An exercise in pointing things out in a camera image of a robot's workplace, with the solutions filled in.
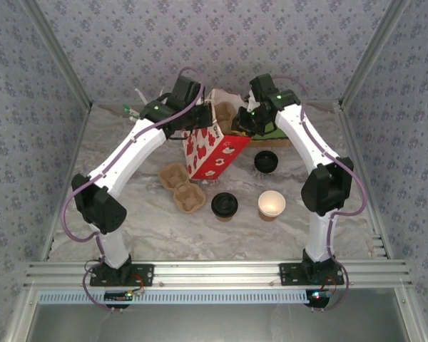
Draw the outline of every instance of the black plastic lid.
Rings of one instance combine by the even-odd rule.
[[[214,196],[211,202],[211,209],[215,216],[227,219],[236,214],[238,210],[238,200],[229,192],[221,192]]]
[[[263,173],[270,173],[276,170],[279,159],[271,151],[259,152],[254,159],[254,165],[257,170]]]

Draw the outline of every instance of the paper pulp cup holder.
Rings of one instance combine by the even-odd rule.
[[[206,203],[205,193],[189,182],[187,169],[181,163],[167,165],[158,173],[158,179],[165,189],[173,191],[173,201],[180,211],[192,214]]]

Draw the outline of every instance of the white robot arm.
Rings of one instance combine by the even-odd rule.
[[[333,163],[328,157],[323,155],[309,139],[304,131],[301,120],[301,105],[289,105],[282,112],[276,115],[276,125],[289,137],[292,144],[300,154],[305,163],[307,173],[310,174],[318,165],[330,165]],[[311,122],[305,118],[307,128],[310,130],[314,138],[325,148],[325,150],[334,157],[339,155],[333,151],[325,141],[320,137],[319,133],[312,126]],[[309,238],[306,244],[306,253],[314,262],[324,261],[330,258],[327,251],[327,230],[330,223],[330,215],[332,212],[327,212],[324,216],[320,216],[316,212],[310,213],[309,223]]]
[[[130,177],[140,167],[143,161],[160,145],[166,141],[166,136],[163,130],[153,128],[148,132],[144,133],[138,139],[134,139],[134,136],[142,131],[143,129],[154,124],[148,119],[142,119],[136,121],[132,131],[127,135],[124,141],[114,150],[114,152],[95,170],[88,174],[88,177],[93,179],[97,175],[102,177],[94,182],[99,188],[105,187],[108,189],[108,194],[115,200],[118,200],[122,193],[123,187],[126,185]],[[130,147],[120,156],[120,159],[113,165],[113,167],[106,173],[103,174],[103,170],[109,165],[114,158],[118,157],[123,147],[132,141]],[[94,225],[89,224],[93,231],[100,232],[100,229]],[[128,260],[128,250],[123,243],[123,229],[122,227],[117,228],[113,232],[106,234],[99,234],[101,244],[103,246],[105,254],[105,263],[114,268],[118,269]]]

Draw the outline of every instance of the white paper cup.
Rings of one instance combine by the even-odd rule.
[[[258,214],[264,221],[273,221],[285,209],[285,198],[277,191],[265,191],[258,198]]]

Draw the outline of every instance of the patterned wallpaper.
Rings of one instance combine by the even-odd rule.
[[[389,0],[37,0],[93,101],[154,96],[196,66],[245,92],[260,73],[339,98]]]
[[[19,1],[0,1],[0,341],[38,260],[83,110]]]
[[[349,109],[394,256],[428,318],[428,0],[414,1]]]

